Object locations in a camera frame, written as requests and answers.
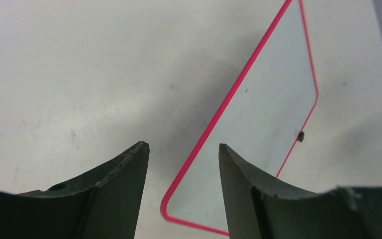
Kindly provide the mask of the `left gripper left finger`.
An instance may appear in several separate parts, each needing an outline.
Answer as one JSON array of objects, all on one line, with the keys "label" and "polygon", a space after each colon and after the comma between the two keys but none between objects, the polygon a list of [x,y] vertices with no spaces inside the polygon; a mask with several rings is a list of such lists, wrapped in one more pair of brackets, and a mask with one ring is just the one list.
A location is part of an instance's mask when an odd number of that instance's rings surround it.
[{"label": "left gripper left finger", "polygon": [[0,239],[132,239],[150,147],[123,153],[45,191],[0,191]]}]

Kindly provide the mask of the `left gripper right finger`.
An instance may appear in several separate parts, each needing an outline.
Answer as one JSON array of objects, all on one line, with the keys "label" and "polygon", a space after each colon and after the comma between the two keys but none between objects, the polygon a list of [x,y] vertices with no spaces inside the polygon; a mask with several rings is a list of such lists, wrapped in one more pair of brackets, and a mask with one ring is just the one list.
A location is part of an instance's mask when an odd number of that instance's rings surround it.
[{"label": "left gripper right finger", "polygon": [[218,158],[232,239],[382,239],[382,187],[317,194],[270,175],[226,144]]}]

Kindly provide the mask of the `red framed whiteboard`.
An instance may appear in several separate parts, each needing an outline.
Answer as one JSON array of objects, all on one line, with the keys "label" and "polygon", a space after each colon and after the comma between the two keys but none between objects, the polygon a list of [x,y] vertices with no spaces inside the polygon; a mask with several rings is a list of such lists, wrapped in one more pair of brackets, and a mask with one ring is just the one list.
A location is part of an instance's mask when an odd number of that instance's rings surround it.
[{"label": "red framed whiteboard", "polygon": [[317,100],[303,1],[286,0],[163,196],[162,217],[227,236],[219,145],[278,176]]}]

